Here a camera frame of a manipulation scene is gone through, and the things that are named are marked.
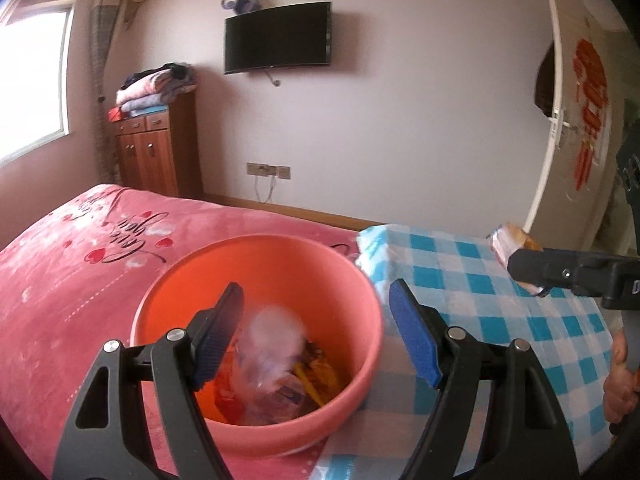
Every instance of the wooden cabinet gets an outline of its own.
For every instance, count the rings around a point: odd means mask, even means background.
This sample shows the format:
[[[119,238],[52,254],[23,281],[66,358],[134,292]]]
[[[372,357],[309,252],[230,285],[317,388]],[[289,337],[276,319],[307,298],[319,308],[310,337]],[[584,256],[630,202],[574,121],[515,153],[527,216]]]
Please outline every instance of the wooden cabinet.
[[[167,196],[201,198],[194,92],[169,109],[114,124],[122,183]]]

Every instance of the blue gripper pad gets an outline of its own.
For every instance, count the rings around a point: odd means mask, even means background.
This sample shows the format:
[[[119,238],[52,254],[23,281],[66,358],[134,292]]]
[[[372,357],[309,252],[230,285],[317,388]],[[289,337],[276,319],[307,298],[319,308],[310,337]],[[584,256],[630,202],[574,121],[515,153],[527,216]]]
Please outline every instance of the blue gripper pad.
[[[418,377],[437,388],[442,380],[438,345],[418,312],[426,307],[416,301],[404,280],[395,280],[389,287],[389,308]]]
[[[244,291],[237,283],[229,283],[214,308],[201,310],[193,317],[197,325],[194,348],[193,389],[199,391],[213,380],[226,354],[244,311]]]

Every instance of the window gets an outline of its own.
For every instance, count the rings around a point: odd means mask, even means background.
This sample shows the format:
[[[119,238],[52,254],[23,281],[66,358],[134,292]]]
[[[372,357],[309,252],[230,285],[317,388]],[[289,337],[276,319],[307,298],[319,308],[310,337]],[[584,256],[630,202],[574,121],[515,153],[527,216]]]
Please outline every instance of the window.
[[[71,8],[0,27],[0,166],[66,133],[66,48]]]

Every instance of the checkered tablecloth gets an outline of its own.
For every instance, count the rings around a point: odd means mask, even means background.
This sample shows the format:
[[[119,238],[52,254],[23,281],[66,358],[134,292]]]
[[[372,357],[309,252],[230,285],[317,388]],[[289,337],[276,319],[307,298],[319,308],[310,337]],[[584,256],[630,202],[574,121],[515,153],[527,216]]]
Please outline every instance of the checkered tablecloth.
[[[609,447],[602,383],[611,337],[593,300],[554,289],[534,298],[510,279],[486,240],[409,227],[377,226],[358,238],[360,268],[382,299],[385,341],[363,406],[328,440],[311,480],[397,480],[433,408],[436,391],[415,376],[388,308],[388,288],[404,278],[421,304],[476,339],[528,340],[558,395],[580,470]],[[473,467],[488,404],[481,383],[457,473]]]

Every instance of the hand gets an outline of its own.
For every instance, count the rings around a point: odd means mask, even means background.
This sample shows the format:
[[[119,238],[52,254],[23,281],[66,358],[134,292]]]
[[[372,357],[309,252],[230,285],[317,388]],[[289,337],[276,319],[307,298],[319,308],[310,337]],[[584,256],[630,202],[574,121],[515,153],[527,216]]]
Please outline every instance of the hand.
[[[620,330],[611,346],[611,367],[609,376],[604,381],[604,418],[613,423],[622,421],[622,417],[631,413],[638,403],[640,381],[638,375],[626,368],[626,338],[624,330]]]

